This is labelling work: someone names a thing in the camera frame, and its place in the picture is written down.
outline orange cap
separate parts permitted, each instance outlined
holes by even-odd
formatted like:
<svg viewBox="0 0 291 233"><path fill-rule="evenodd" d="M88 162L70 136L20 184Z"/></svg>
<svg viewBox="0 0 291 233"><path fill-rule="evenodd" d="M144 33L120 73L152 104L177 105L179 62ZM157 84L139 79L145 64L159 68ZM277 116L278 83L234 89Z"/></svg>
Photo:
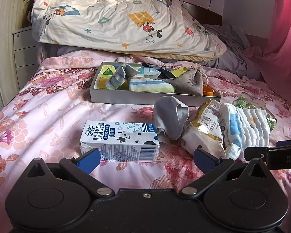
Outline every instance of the orange cap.
<svg viewBox="0 0 291 233"><path fill-rule="evenodd" d="M213 96L213 92L214 91L213 91L212 88L203 86L203 91L204 91L203 95L205 95L205 96Z"/></svg>

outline dresser drawer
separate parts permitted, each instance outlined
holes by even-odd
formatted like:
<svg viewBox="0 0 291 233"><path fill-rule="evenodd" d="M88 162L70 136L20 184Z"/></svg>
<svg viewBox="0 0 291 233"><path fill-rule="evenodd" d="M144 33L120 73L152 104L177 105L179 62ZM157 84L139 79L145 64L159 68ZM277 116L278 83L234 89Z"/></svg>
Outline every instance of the dresser drawer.
<svg viewBox="0 0 291 233"><path fill-rule="evenodd" d="M37 63L38 47L29 47L14 51L15 66L33 65Z"/></svg>
<svg viewBox="0 0 291 233"><path fill-rule="evenodd" d="M15 33L14 38L14 50L29 48L33 46L38 46L38 42L32 37L32 29Z"/></svg>
<svg viewBox="0 0 291 233"><path fill-rule="evenodd" d="M39 64L16 67L19 88L22 89L38 70Z"/></svg>

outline white duvet cover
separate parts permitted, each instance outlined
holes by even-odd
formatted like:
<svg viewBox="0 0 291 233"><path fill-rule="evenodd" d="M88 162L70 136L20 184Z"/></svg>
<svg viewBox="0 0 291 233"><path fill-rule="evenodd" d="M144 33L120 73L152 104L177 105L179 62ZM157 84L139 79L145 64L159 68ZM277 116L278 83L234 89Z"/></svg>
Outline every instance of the white duvet cover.
<svg viewBox="0 0 291 233"><path fill-rule="evenodd" d="M35 0L32 23L43 43L186 60L227 49L181 0Z"/></svg>

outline bolt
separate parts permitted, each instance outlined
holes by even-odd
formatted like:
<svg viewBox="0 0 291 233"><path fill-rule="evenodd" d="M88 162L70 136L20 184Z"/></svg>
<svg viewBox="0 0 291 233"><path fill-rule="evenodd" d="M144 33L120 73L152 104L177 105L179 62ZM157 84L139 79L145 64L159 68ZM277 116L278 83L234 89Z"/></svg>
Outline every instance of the bolt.
<svg viewBox="0 0 291 233"><path fill-rule="evenodd" d="M108 187L101 187L97 189L97 194L100 195L110 195L112 194L112 189L108 188Z"/></svg>
<svg viewBox="0 0 291 233"><path fill-rule="evenodd" d="M197 189L194 187L185 187L181 191L187 195L194 195L197 193Z"/></svg>
<svg viewBox="0 0 291 233"><path fill-rule="evenodd" d="M143 194L143 197L144 197L144 198L151 198L151 196L152 196L152 195L151 195L151 194L148 194L148 193Z"/></svg>

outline floral pattern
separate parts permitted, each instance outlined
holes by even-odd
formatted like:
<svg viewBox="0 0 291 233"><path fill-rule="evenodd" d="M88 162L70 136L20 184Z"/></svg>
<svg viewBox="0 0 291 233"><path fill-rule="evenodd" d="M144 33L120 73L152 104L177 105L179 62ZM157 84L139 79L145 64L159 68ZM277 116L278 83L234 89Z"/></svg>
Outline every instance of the floral pattern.
<svg viewBox="0 0 291 233"><path fill-rule="evenodd" d="M9 190L34 157L56 163L66 156L80 156L79 139L86 120L151 123L153 106L111 105L90 102L90 85L103 61L147 62L166 67L199 67L187 61L163 64L140 56L122 56L102 51L81 50L44 60L22 91L0 112L0 197ZM291 105L262 83L240 79L235 74L207 67L200 68L209 77L209 85L221 95L221 102L233 102L242 92L263 99L276 116L277 125L270 145L291 139ZM196 108L190 107L190 117ZM203 173L193 157L180 146L180 139L162 144L156 162L101 161L91 176L111 187L175 188L179 190ZM272 171L291 200L291 169ZM286 217L289 232L291 217ZM0 233L11 224L0 199Z"/></svg>

